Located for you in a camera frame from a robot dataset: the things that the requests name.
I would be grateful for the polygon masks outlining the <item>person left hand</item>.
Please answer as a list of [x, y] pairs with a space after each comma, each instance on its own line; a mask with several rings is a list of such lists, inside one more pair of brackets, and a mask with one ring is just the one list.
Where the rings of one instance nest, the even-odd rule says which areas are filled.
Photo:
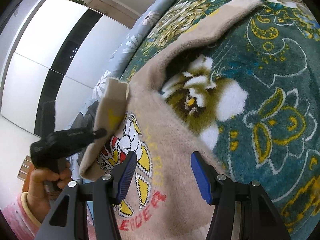
[[49, 192], [46, 182], [57, 182], [59, 189], [64, 189], [72, 180], [70, 163], [66, 161], [66, 168], [59, 174], [48, 168], [37, 168], [31, 172], [27, 202], [35, 218], [42, 223], [50, 211], [50, 200], [57, 198], [59, 191]]

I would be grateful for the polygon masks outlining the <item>pink sleeve forearm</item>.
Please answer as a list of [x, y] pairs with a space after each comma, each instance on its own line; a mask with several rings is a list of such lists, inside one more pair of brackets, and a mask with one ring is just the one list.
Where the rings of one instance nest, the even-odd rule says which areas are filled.
[[16, 197], [15, 201], [3, 210], [3, 215], [13, 233], [18, 239], [33, 240], [41, 227], [29, 209], [28, 193], [24, 192]]

